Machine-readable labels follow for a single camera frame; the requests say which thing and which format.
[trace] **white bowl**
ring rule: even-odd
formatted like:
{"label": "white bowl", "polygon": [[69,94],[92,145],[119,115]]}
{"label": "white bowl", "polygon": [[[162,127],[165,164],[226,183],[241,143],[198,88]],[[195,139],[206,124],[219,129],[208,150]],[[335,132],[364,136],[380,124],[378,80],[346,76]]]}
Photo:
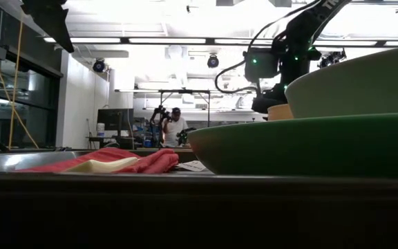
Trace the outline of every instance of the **white bowl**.
{"label": "white bowl", "polygon": [[294,118],[398,113],[398,48],[304,75],[285,94]]}

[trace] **cap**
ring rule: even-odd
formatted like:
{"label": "cap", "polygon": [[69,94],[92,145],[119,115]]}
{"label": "cap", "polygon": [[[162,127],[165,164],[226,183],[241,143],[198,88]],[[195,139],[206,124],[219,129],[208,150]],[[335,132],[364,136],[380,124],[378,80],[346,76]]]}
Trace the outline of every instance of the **cap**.
{"label": "cap", "polygon": [[178,107],[175,107],[171,112],[172,114],[180,114],[180,109]]}

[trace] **security camera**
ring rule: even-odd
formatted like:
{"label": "security camera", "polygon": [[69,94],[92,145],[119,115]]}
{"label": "security camera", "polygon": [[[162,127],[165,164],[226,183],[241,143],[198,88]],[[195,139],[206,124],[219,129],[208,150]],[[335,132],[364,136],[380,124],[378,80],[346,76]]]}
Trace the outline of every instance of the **security camera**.
{"label": "security camera", "polygon": [[103,73],[107,69],[104,59],[96,59],[96,62],[93,65],[93,70],[96,73]]}
{"label": "security camera", "polygon": [[217,55],[210,55],[207,63],[209,68],[216,68],[219,66],[219,59]]}

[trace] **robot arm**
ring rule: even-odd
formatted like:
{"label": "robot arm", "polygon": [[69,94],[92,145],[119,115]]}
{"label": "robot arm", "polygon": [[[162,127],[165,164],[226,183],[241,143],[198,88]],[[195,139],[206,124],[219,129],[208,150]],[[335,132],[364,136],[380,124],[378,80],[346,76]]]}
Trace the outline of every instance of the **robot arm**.
{"label": "robot arm", "polygon": [[[310,3],[311,7],[293,18],[285,31],[274,39],[271,49],[254,48],[248,51],[245,60],[247,62],[245,75],[246,77],[248,75],[249,81],[254,78],[274,77],[279,74],[279,71],[281,73],[280,84],[276,84],[272,90],[254,99],[252,106],[254,111],[267,113],[269,107],[287,103],[286,86],[298,77],[307,74],[312,60],[320,59],[320,52],[314,49],[312,44],[327,23],[350,2],[351,0],[319,0]],[[270,66],[269,75],[263,75],[266,68],[258,69],[263,64]]]}

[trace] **green bowl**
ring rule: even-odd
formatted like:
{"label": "green bowl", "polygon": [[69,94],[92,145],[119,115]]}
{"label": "green bowl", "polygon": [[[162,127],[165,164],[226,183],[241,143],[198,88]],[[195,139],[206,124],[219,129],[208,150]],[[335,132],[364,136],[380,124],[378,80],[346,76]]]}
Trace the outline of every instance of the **green bowl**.
{"label": "green bowl", "polygon": [[189,142],[215,174],[398,178],[398,113],[213,127]]}

